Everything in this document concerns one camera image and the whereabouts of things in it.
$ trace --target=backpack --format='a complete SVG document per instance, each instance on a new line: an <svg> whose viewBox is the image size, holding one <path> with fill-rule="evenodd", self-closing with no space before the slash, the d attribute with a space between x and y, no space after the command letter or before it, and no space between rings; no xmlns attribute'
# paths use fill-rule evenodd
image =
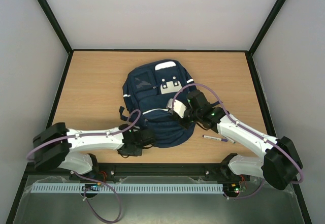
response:
<svg viewBox="0 0 325 224"><path fill-rule="evenodd" d="M176 60L159 60L133 69L123 85L123 98L129 113L140 109L141 116L136 126L150 129L155 133L154 146L168 148L180 145L193 134L195 123L188 129L179 125L178 121L166 109L169 99L183 86L194 83L186 69ZM186 95L195 90L195 86L186 88L177 97L177 100L188 105ZM122 120L124 108L120 108ZM132 115L134 121L137 113Z"/></svg>

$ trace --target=table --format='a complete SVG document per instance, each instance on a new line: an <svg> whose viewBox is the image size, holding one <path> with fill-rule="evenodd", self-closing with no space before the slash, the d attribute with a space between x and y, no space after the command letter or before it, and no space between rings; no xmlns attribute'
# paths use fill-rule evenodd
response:
<svg viewBox="0 0 325 224"><path fill-rule="evenodd" d="M195 82L212 88L239 120L266 133L242 52L75 51L53 123L65 122L68 128L79 130L104 130L123 124L118 110L125 106L122 85L127 74L140 65L168 58L180 61ZM198 89L215 102L210 92ZM196 126L183 144L146 149L141 157L122 158L114 150L87 153L95 154L100 163L219 163L230 153L254 156L239 143L204 139L202 134L220 137Z"/></svg>

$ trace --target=perforated metal strip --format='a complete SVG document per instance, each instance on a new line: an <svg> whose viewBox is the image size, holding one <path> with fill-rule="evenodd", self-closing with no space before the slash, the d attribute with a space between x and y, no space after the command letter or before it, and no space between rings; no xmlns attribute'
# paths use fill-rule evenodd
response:
<svg viewBox="0 0 325 224"><path fill-rule="evenodd" d="M119 194L222 194L222 184L110 184ZM31 193L83 193L83 183L34 183ZM106 187L94 184L90 191L111 194Z"/></svg>

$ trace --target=white wall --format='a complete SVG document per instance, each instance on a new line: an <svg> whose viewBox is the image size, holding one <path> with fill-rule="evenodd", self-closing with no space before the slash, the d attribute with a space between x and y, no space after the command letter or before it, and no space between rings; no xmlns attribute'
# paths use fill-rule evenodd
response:
<svg viewBox="0 0 325 224"><path fill-rule="evenodd" d="M313 223L325 191L325 0L287 0L254 56L278 136L293 140Z"/></svg>
<svg viewBox="0 0 325 224"><path fill-rule="evenodd" d="M276 0L48 0L73 48L247 50Z"/></svg>
<svg viewBox="0 0 325 224"><path fill-rule="evenodd" d="M0 223L32 139L45 128L66 59L36 0L0 0Z"/></svg>

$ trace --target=white marker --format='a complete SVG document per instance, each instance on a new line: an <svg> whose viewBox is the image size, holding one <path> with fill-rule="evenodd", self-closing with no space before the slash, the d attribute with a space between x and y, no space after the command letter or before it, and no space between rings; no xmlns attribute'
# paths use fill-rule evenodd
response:
<svg viewBox="0 0 325 224"><path fill-rule="evenodd" d="M218 141L224 141L224 142L232 142L232 143L235 143L234 140L232 139L223 139L223 138L217 138L217 137L213 137L213 136L208 136L208 135L202 135L203 138L206 138L206 139L214 139L214 140L218 140Z"/></svg>

